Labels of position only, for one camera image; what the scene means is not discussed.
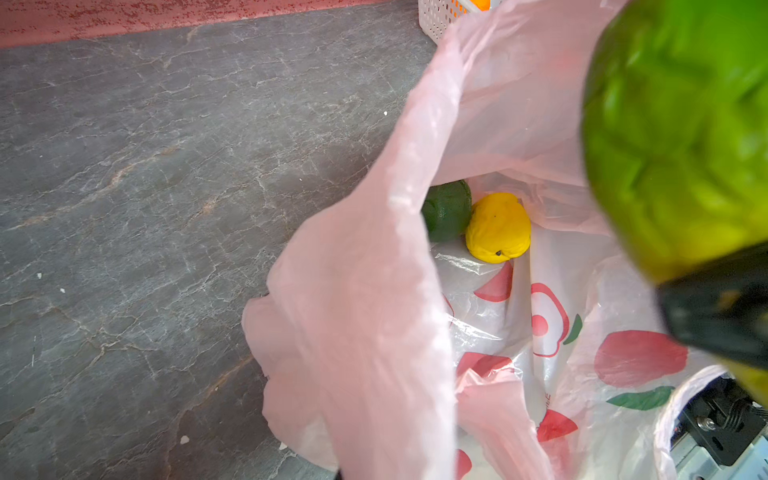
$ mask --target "white plastic bag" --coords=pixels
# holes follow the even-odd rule
[[[506,0],[447,31],[366,178],[243,312],[278,439],[348,480],[674,478],[672,422],[723,369],[660,333],[581,171],[583,78],[620,3]],[[426,191],[462,178],[521,198],[514,265],[430,250]]]

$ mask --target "green lime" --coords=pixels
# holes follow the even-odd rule
[[[653,280],[768,240],[768,0],[630,2],[583,114],[594,195]]]
[[[464,180],[430,187],[422,206],[429,241],[447,242],[458,238],[472,216],[472,192]]]

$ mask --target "white plastic basket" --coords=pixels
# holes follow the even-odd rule
[[[476,12],[480,12],[480,8],[470,0],[419,0],[419,25],[435,43],[439,43],[451,22]]]

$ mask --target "printed apple graphic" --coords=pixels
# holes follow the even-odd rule
[[[681,372],[687,361],[688,348],[668,335],[624,330],[605,337],[594,356],[594,371],[608,385],[637,387]]]
[[[458,450],[456,454],[456,480],[462,480],[472,470],[472,460],[464,450]]]
[[[533,354],[552,357],[568,335],[568,315],[560,300],[543,283],[531,285],[531,327]]]
[[[576,423],[567,416],[555,410],[547,410],[544,419],[538,426],[536,439],[539,443],[565,437],[567,434],[578,430]]]
[[[512,263],[506,262],[488,283],[475,290],[478,298],[489,302],[503,302],[512,292]]]
[[[555,478],[576,478],[577,473],[574,468],[574,454],[568,444],[568,437],[560,437],[541,443],[541,449],[549,457]]]
[[[512,359],[508,356],[485,355],[483,353],[467,352],[459,360],[456,367],[456,376],[463,375],[467,370],[474,370],[481,378],[487,379],[490,375],[502,370],[515,371]]]
[[[456,316],[456,313],[453,311],[453,307],[451,306],[451,303],[448,301],[448,297],[445,296],[444,293],[442,294],[442,298],[445,299],[445,312],[450,316]]]

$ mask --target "marble surface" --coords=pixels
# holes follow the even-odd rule
[[[434,50],[395,0],[0,51],[0,477],[332,478],[240,314]]]

